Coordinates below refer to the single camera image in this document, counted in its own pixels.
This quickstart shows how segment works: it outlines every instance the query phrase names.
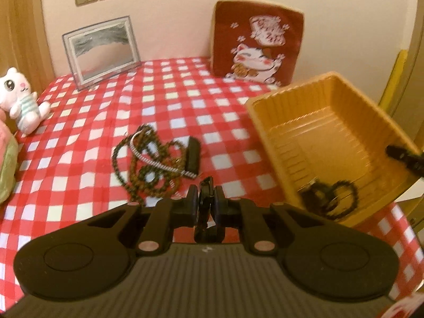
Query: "picture frame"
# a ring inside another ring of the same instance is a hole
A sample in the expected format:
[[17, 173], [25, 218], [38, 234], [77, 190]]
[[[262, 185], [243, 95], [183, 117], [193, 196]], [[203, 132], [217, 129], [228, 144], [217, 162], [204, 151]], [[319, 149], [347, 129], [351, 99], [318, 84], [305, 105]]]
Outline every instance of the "picture frame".
[[62, 40], [79, 91], [141, 65], [129, 16], [65, 33]]

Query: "red and white checkered tablecloth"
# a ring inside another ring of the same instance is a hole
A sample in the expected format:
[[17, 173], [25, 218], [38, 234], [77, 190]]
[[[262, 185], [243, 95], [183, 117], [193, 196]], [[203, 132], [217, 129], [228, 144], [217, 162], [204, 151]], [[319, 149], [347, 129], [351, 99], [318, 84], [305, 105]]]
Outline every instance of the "red and white checkered tablecloth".
[[[60, 77], [41, 95], [52, 114], [22, 145], [14, 194], [2, 206], [0, 226], [0, 310], [21, 298], [14, 276], [14, 256], [38, 236], [122, 205], [128, 195], [111, 166], [114, 147], [143, 123], [153, 125], [163, 141], [188, 136], [201, 140], [201, 175], [214, 176], [227, 197], [245, 196], [259, 206], [282, 201], [272, 168], [243, 104], [267, 91], [266, 85], [212, 77], [207, 60], [185, 58], [145, 62], [132, 72], [113, 77], [90, 91], [76, 91], [70, 76]], [[129, 150], [119, 153], [128, 174]], [[156, 199], [147, 198], [147, 206]], [[411, 293], [422, 281], [423, 253], [395, 204], [387, 206], [359, 229], [394, 247], [401, 269], [394, 298]], [[192, 241], [180, 228], [175, 241]], [[237, 233], [227, 233], [235, 241]]]

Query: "screw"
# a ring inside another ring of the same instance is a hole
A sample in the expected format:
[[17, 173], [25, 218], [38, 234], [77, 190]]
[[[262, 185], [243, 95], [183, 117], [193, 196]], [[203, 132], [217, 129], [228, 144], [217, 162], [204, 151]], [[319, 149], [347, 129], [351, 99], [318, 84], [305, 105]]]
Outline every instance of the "screw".
[[153, 252], [153, 251], [156, 251], [159, 248], [159, 243], [154, 242], [152, 240], [146, 240], [146, 241], [139, 243], [138, 248], [141, 251]]
[[275, 244], [268, 240], [261, 240], [255, 243], [255, 249], [261, 252], [269, 252], [275, 248]]

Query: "white wall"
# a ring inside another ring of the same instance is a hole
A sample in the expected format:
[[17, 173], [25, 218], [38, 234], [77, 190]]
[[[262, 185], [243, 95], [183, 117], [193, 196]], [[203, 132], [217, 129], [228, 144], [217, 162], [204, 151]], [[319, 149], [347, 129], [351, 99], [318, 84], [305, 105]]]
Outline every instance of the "white wall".
[[[217, 0], [43, 0], [57, 75], [69, 73], [63, 33], [130, 15], [143, 60], [206, 56]], [[294, 80], [336, 70], [379, 100], [401, 48], [408, 47], [416, 0], [272, 0], [305, 13]]]

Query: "orange plastic basket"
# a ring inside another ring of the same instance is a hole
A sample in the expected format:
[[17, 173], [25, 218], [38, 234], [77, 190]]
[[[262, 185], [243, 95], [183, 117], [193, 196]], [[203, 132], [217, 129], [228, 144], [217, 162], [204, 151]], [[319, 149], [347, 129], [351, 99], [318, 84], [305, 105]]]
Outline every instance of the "orange plastic basket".
[[[418, 177], [389, 158], [389, 144], [419, 154], [397, 124], [337, 73], [293, 84], [247, 101], [287, 203], [304, 209], [299, 189], [314, 178], [355, 183], [359, 207], [338, 222], [353, 227], [405, 192]], [[349, 191], [339, 192], [349, 207]]]

